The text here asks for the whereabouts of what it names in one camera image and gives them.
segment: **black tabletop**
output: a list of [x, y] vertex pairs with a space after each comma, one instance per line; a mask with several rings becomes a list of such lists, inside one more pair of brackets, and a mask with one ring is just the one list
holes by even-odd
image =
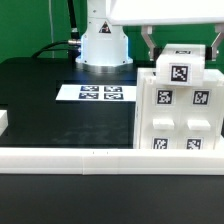
[[0, 109], [9, 127], [0, 146], [132, 148], [134, 102], [58, 102], [62, 84], [136, 85], [136, 69], [77, 70], [66, 59], [15, 58], [0, 65]]
[[[132, 148], [134, 103], [61, 102], [63, 83], [136, 84], [136, 70], [96, 75], [67, 60], [0, 65], [0, 146]], [[222, 224], [223, 176], [0, 175], [3, 224]]]

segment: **white box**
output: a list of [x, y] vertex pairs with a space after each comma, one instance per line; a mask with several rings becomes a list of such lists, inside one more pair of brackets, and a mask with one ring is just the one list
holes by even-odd
[[[157, 84], [153, 72], [150, 68], [138, 70], [134, 148], [214, 149], [224, 116], [223, 74], [205, 70], [203, 86], [183, 87]], [[172, 120], [174, 129], [168, 125], [158, 129], [158, 119]], [[193, 120], [198, 121], [197, 128], [189, 128]]]
[[167, 44], [156, 62], [158, 84], [201, 86], [205, 45]]
[[8, 126], [8, 117], [6, 110], [0, 110], [0, 136]]

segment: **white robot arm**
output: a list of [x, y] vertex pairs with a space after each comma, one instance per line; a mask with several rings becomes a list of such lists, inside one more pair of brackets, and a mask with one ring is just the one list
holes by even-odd
[[224, 39], [224, 8], [220, 0], [107, 0], [107, 17], [113, 25], [140, 25], [142, 36], [154, 59], [156, 44], [149, 37], [155, 25], [213, 23], [217, 38], [208, 49], [208, 59], [215, 60], [217, 48]]

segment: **white platform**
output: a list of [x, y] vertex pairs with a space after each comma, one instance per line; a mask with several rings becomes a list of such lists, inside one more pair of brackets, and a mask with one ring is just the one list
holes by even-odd
[[224, 140], [211, 151], [0, 148], [0, 173], [224, 175]]

